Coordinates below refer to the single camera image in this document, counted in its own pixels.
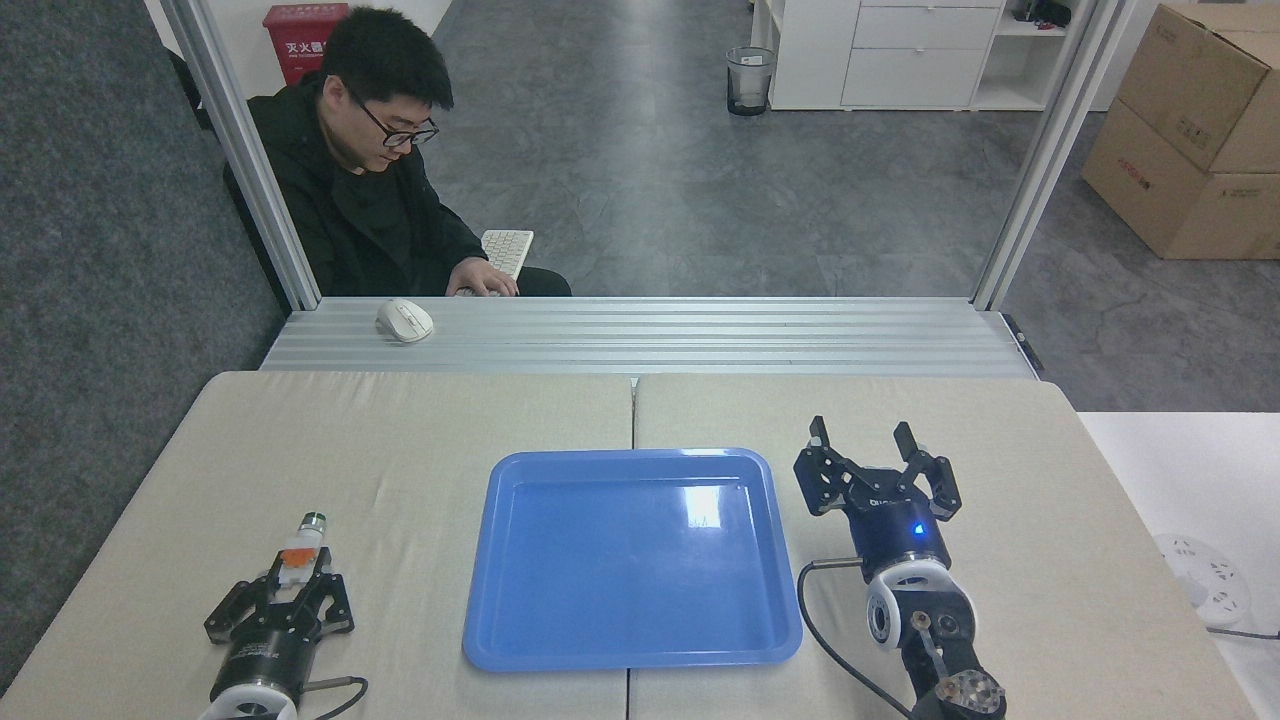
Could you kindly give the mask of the person's left hand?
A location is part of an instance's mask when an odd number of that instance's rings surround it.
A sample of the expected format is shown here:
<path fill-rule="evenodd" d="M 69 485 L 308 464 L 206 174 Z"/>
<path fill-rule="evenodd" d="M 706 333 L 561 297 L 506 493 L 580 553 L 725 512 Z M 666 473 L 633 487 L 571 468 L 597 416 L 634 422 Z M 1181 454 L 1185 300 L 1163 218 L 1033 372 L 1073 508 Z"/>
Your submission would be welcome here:
<path fill-rule="evenodd" d="M 453 266 L 445 287 L 445 296 L 458 295 L 513 297 L 518 295 L 518 284 L 485 258 L 466 258 Z"/>

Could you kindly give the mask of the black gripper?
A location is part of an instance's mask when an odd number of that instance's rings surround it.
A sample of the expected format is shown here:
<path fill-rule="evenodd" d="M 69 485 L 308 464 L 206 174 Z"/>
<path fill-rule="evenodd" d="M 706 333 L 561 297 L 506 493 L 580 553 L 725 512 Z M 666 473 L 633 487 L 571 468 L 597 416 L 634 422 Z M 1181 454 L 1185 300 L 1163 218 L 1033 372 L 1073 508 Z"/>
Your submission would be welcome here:
<path fill-rule="evenodd" d="M 900 421 L 893 438 L 906 466 L 896 488 L 904 495 L 874 498 L 867 483 L 868 469 L 829 446 L 823 416 L 812 419 L 809 433 L 794 464 L 808 511 L 820 516 L 833 509 L 847 509 L 854 548 L 863 560 L 864 573 L 881 573 L 914 559 L 932 559 L 943 568 L 952 566 L 937 524 L 937 520 L 950 521 L 963 506 L 947 457 L 924 451 L 909 423 Z M 920 474 L 929 484 L 929 497 L 920 489 L 909 491 Z"/>
<path fill-rule="evenodd" d="M 228 644 L 210 696 L 236 685 L 264 685 L 291 698 L 301 697 L 320 637 L 348 634 L 355 618 L 346 579 L 323 560 L 294 593 L 289 626 L 274 605 L 279 580 L 265 575 L 237 582 L 209 614 L 204 629 L 214 644 Z"/>

